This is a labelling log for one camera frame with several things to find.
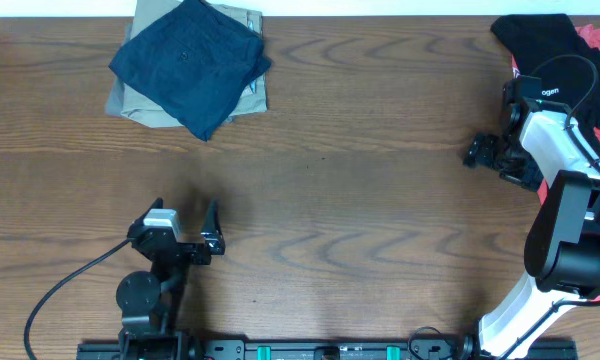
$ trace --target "white wall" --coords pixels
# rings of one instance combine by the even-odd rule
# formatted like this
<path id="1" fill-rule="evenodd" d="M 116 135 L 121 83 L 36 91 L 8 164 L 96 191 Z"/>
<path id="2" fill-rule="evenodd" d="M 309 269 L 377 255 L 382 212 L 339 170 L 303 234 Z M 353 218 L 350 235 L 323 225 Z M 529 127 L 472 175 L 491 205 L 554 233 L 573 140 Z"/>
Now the white wall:
<path id="1" fill-rule="evenodd" d="M 600 15 L 600 0 L 210 0 L 269 16 Z M 0 0 L 5 16 L 132 16 L 135 0 Z"/>

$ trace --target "folded khaki fabric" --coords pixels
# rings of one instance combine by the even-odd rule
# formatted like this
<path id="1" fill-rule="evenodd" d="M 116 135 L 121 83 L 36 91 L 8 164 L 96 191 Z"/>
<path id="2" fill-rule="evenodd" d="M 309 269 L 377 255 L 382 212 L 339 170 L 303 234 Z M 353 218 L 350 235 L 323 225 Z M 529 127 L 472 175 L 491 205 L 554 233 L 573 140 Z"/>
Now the folded khaki fabric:
<path id="1" fill-rule="evenodd" d="M 138 0 L 133 26 L 130 31 L 127 28 L 123 44 L 129 39 L 133 39 L 147 26 L 173 10 L 180 3 L 178 0 Z M 262 13 L 259 11 L 226 5 L 211 6 L 224 15 L 245 25 L 252 31 L 258 34 L 262 33 Z M 235 115 L 265 111 L 267 111 L 267 96 L 265 78 L 262 75 L 250 86 L 245 87 L 236 108 L 225 122 L 233 121 Z M 105 112 L 109 115 L 122 116 L 134 120 L 152 128 L 182 126 L 178 120 L 167 114 L 158 104 L 133 90 L 131 87 L 126 86 L 119 79 L 116 79 L 111 89 Z"/>

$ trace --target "green clip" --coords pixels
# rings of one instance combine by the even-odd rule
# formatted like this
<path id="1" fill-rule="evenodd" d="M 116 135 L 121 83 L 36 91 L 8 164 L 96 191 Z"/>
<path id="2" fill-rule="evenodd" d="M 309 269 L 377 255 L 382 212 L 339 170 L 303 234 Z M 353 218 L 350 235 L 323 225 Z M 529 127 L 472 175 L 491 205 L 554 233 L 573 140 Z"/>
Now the green clip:
<path id="1" fill-rule="evenodd" d="M 397 346 L 387 346 L 387 360 L 400 360 L 400 348 Z"/>
<path id="2" fill-rule="evenodd" d="M 259 346 L 258 360 L 271 360 L 271 348 L 268 346 Z"/>

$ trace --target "navy blue towel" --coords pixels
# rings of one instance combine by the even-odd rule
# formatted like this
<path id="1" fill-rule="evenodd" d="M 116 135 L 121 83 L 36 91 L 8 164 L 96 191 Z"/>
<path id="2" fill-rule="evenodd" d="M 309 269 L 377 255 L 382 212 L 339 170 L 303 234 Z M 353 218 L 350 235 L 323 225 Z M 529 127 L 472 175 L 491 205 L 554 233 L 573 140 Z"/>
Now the navy blue towel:
<path id="1" fill-rule="evenodd" d="M 185 0 L 122 46 L 109 68 L 207 141 L 245 86 L 271 66 L 263 50 L 244 25 Z"/>

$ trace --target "wood grain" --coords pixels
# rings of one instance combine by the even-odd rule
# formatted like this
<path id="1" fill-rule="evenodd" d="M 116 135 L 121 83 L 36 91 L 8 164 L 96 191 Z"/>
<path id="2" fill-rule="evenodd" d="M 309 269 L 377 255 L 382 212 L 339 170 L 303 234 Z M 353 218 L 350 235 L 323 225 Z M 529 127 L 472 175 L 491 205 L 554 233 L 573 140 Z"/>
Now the wood grain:
<path id="1" fill-rule="evenodd" d="M 494 131 L 509 55 L 490 17 L 266 18 L 270 110 L 202 143 L 103 115 L 130 19 L 0 19 L 0 359 L 66 274 L 122 240 L 157 196 L 197 238 L 221 203 L 227 254 L 191 274 L 180 324 L 202 336 L 400 338 L 461 332 L 523 271 L 534 194 L 461 166 Z M 600 18 L 576 18 L 600 26 Z M 120 329 L 131 248 L 43 308 L 41 359 Z M 551 329 L 600 359 L 600 310 Z"/>

